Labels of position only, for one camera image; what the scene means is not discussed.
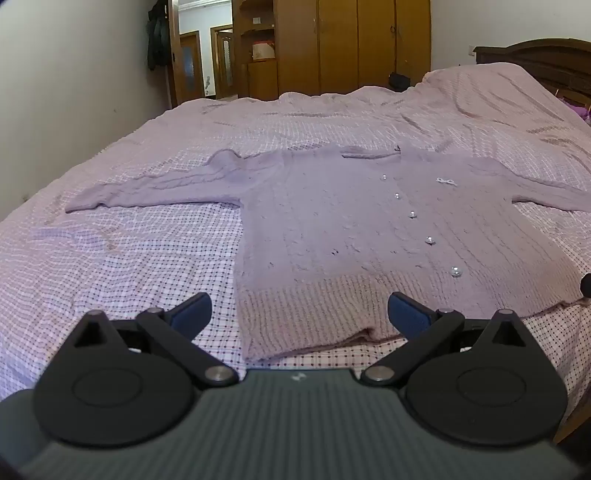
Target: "gray ribbed surface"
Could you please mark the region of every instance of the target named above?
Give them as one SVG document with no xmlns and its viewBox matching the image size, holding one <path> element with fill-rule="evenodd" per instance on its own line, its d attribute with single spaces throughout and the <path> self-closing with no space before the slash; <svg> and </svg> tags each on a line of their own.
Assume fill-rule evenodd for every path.
<svg viewBox="0 0 591 480">
<path fill-rule="evenodd" d="M 576 467 L 550 445 L 447 444 L 417 427 L 392 391 L 339 370 L 251 371 L 239 386 L 208 391 L 152 442 L 111 452 L 53 443 L 21 471 L 33 480 L 544 480 Z"/>
</svg>

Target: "doorway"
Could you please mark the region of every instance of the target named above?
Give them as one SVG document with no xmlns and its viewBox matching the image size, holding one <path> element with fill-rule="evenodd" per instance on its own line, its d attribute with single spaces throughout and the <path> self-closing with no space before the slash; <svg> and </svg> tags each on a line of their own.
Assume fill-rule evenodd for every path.
<svg viewBox="0 0 591 480">
<path fill-rule="evenodd" d="M 216 99 L 236 95 L 234 72 L 234 33 L 232 25 L 211 28 L 213 79 L 216 85 Z"/>
<path fill-rule="evenodd" d="M 201 42 L 199 30 L 180 36 L 183 75 L 181 76 L 182 100 L 195 100 L 205 97 L 203 68 L 201 64 Z"/>
</svg>

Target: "purple cloth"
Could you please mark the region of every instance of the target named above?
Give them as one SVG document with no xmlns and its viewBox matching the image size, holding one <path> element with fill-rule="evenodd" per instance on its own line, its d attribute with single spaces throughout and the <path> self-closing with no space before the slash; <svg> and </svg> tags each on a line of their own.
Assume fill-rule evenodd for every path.
<svg viewBox="0 0 591 480">
<path fill-rule="evenodd" d="M 583 120 L 587 120 L 589 119 L 589 110 L 586 109 L 583 106 L 576 106 L 576 105 L 571 105 L 570 103 L 568 103 L 566 100 L 562 99 L 562 101 L 572 110 L 574 111 L 578 116 L 580 116 Z"/>
<path fill-rule="evenodd" d="M 591 194 L 491 158 L 223 150 L 187 172 L 95 186 L 67 211 L 188 202 L 242 208 L 235 287 L 249 359 L 393 337 L 396 290 L 470 317 L 501 307 L 528 316 L 581 297 L 572 262 L 511 203 L 591 212 Z"/>
</svg>

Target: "ribbed hem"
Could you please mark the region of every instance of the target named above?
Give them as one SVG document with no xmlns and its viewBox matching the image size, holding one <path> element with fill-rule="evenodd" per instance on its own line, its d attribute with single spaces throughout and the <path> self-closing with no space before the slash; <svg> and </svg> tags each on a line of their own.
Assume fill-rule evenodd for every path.
<svg viewBox="0 0 591 480">
<path fill-rule="evenodd" d="M 353 340 L 383 342 L 399 335 L 390 324 L 387 303 L 401 291 L 432 309 L 452 307 L 468 318 L 490 318 L 510 308 L 527 317 L 581 294 L 570 262 L 540 259 L 531 274 L 519 265 L 506 271 L 431 275 L 389 273 L 342 275 L 313 283 L 264 291 L 238 291 L 238 319 L 247 360 L 345 345 Z"/>
</svg>

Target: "bed sheet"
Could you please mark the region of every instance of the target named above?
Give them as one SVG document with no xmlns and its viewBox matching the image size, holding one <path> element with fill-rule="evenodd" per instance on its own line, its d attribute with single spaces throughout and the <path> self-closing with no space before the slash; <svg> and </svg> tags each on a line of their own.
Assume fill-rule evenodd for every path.
<svg viewBox="0 0 591 480">
<path fill-rule="evenodd" d="M 239 210 L 212 203 L 64 214 L 64 205 L 93 184 L 186 170 L 220 148 L 248 155 L 327 143 L 384 149 L 404 141 L 495 157 L 517 173 L 591 190 L 588 129 L 510 64 L 432 72 L 405 93 L 365 87 L 344 96 L 185 103 L 71 169 L 0 224 L 0 398 L 34 385 L 85 311 L 130 318 L 198 291 L 211 295 L 214 312 L 195 343 L 241 374 L 260 366 L 360 370 L 404 342 L 246 364 L 232 288 Z M 591 271 L 590 214 L 517 208 L 582 275 Z M 591 307 L 556 307 L 525 322 L 564 378 L 572 409 L 591 380 Z"/>
</svg>

